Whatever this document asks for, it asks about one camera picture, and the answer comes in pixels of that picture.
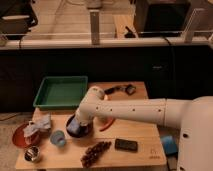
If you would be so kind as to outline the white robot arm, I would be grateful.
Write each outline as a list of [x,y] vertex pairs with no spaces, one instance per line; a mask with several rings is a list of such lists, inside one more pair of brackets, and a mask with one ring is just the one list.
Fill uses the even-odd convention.
[[177,171],[213,171],[213,96],[194,100],[104,100],[104,91],[91,87],[76,110],[81,126],[94,116],[154,123],[180,130]]

